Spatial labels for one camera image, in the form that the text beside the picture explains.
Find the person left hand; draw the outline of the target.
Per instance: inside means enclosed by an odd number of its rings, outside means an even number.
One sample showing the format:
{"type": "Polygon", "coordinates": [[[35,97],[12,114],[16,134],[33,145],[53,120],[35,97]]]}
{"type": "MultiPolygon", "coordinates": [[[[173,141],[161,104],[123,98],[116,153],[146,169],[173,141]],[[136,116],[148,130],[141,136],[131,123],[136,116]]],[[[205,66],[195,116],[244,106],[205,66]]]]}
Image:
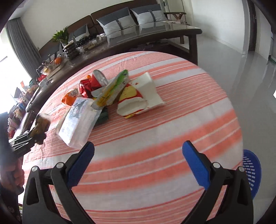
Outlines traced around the person left hand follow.
{"type": "Polygon", "coordinates": [[[1,166],[1,184],[2,186],[15,192],[17,187],[22,187],[25,182],[24,170],[22,169],[22,158],[19,158],[17,162],[12,165],[1,166]]]}

